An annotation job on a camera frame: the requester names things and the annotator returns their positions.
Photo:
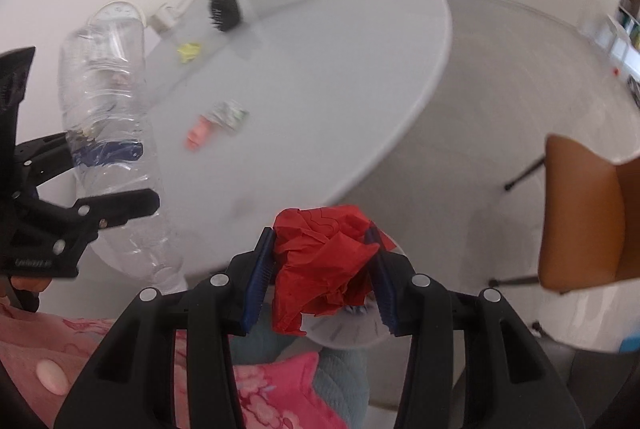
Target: teal pants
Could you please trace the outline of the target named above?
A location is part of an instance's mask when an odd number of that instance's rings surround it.
[[[231,338],[231,361],[236,365],[270,364],[295,340],[271,330],[271,307],[265,304],[251,332]],[[360,429],[369,404],[366,352],[322,348],[313,387],[350,429]]]

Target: oval table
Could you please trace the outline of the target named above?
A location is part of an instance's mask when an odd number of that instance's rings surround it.
[[[222,33],[194,0],[147,58],[162,203],[187,276],[251,250],[283,208],[338,200],[412,125],[449,57],[446,0],[238,1],[243,22]],[[202,51],[182,64],[185,42]],[[229,100],[249,112],[241,129],[188,151],[198,116]]]

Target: crumpled yellow paper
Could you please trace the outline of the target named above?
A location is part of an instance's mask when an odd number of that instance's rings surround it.
[[[180,61],[183,64],[191,62],[195,59],[202,49],[200,43],[184,43],[178,46],[178,53],[180,54]]]

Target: orange chair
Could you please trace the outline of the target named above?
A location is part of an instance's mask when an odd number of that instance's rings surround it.
[[[538,283],[561,293],[640,277],[640,157],[615,165],[578,142],[546,139],[545,224],[536,277],[489,286]]]

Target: floor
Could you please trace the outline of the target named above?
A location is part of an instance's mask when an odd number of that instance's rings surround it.
[[[417,271],[478,294],[491,277],[534,274],[543,173],[501,185],[572,136],[622,160],[640,150],[640,110],[598,51],[572,29],[498,0],[448,0],[453,48],[433,100],[394,151],[344,197],[403,247]],[[504,288],[522,318],[568,343],[615,351],[640,329],[640,282],[570,293]],[[456,369],[463,365],[463,343]],[[396,405],[408,341],[370,352],[372,400]]]

